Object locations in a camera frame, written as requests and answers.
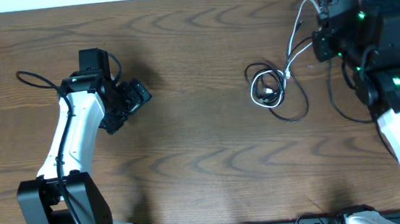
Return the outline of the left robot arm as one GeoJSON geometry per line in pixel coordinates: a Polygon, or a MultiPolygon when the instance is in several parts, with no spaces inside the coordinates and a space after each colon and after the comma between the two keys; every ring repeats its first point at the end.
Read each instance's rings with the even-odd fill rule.
{"type": "Polygon", "coordinates": [[[55,85],[59,120],[51,148],[36,178],[17,190],[26,224],[132,224],[115,220],[91,175],[99,129],[110,135],[151,100],[137,79],[112,75],[112,53],[98,48],[79,52],[79,70],[55,85]]]}

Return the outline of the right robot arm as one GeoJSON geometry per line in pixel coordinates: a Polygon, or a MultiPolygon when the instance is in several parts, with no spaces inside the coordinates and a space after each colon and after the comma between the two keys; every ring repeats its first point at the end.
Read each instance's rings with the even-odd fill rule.
{"type": "Polygon", "coordinates": [[[321,0],[319,61],[340,56],[400,165],[400,0],[321,0]]]}

